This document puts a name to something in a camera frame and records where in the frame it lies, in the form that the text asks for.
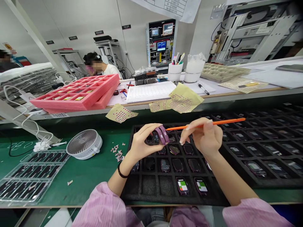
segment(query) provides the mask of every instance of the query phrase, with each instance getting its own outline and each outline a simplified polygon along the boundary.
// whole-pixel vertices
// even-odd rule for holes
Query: black foam tray
[[[288,106],[283,108],[276,108],[270,110],[253,110],[242,111],[234,113],[214,113],[204,114],[200,117],[207,117],[214,121],[233,119],[233,118],[247,118],[245,122],[242,122],[242,127],[237,123],[229,125],[220,125],[223,132],[230,138],[230,141],[223,141],[220,148],[220,153],[225,157],[229,164],[237,171],[237,173],[253,188],[292,188],[303,186],[303,175],[294,169],[292,166],[288,166],[285,160],[293,160],[303,166],[303,107]],[[188,123],[174,123],[163,124],[168,127],[177,127],[186,125]],[[140,128],[143,125],[135,125],[132,127],[132,133],[130,136],[128,151],[131,148],[133,135],[136,128]],[[272,139],[264,133],[265,130],[269,130],[274,133],[277,138]],[[280,133],[280,130],[290,132],[294,138],[289,135]],[[257,132],[261,135],[261,139],[255,139],[250,136],[249,131]],[[240,132],[247,137],[247,141],[240,141],[235,132]],[[122,192],[121,198],[124,200],[133,201],[151,201],[151,202],[163,202],[171,204],[203,204],[213,206],[228,206],[229,203],[221,191],[218,182],[216,181],[212,171],[210,171],[204,161],[203,155],[196,149],[192,137],[190,137],[190,144],[194,149],[194,155],[187,155],[184,152],[183,146],[179,143],[178,135],[181,132],[171,131],[169,134],[174,135],[176,141],[170,142],[165,146],[166,154],[160,155],[158,152],[148,156],[154,158],[155,169],[149,171],[145,168],[143,160],[140,160],[139,171],[131,172],[126,181],[126,185]],[[300,154],[293,154],[287,151],[282,142],[287,142],[300,151]],[[279,150],[282,155],[271,155],[264,147],[263,144],[268,143]],[[256,156],[254,153],[245,149],[245,145],[252,144],[263,156]],[[169,152],[169,146],[175,145],[180,149],[178,155],[173,155]],[[238,146],[245,157],[237,157],[229,148],[230,145]],[[179,158],[183,164],[184,171],[182,173],[175,172],[172,159]],[[193,173],[189,167],[188,159],[196,159],[201,167],[200,173]],[[160,168],[161,159],[168,159],[170,163],[170,172],[163,173]],[[268,177],[266,179],[256,177],[243,163],[244,161],[252,160],[260,165],[265,170]],[[264,161],[276,162],[282,167],[291,177],[290,179],[280,178],[275,172],[273,172]],[[175,178],[182,176],[186,179],[190,193],[188,196],[180,195],[178,192]],[[195,186],[194,177],[201,177],[204,179],[208,194],[200,195]]]

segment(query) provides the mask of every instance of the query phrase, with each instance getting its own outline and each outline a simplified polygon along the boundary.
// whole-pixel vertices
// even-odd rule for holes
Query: beige plastic tray
[[[248,75],[249,73],[250,69],[246,68],[206,63],[200,77],[222,83],[242,75]]]

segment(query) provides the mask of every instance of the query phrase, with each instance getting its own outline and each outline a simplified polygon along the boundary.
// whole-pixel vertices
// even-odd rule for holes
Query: hand
[[[205,158],[214,157],[219,153],[222,145],[222,129],[212,124],[212,120],[200,118],[192,121],[186,129],[182,131],[180,143],[189,142],[189,135],[193,134],[193,141],[196,148],[205,156]]]
[[[153,145],[149,146],[144,143],[146,138],[159,126],[162,124],[147,124],[144,125],[137,133],[134,134],[132,147],[127,153],[134,161],[134,164],[145,158],[146,156],[163,149],[164,145]]]

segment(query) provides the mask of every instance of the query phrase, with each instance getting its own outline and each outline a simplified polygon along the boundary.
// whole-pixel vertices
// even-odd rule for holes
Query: white t-shirt
[[[104,70],[103,74],[104,75],[111,75],[111,74],[119,74],[120,79],[123,79],[121,76],[121,73],[119,72],[119,70],[117,69],[116,66],[108,64],[106,67],[106,70]]]

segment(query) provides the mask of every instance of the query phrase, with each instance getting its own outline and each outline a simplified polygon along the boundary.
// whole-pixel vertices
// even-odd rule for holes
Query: pink foam tray
[[[110,101],[113,93],[116,91],[119,85],[119,81],[117,81],[95,104],[89,107],[88,110],[99,110],[105,109],[108,102]],[[65,109],[49,109],[44,108],[49,114],[60,114],[60,113],[69,113],[69,112],[76,112],[77,110],[65,110]]]
[[[118,74],[83,77],[30,102],[43,109],[89,110],[117,82]]]

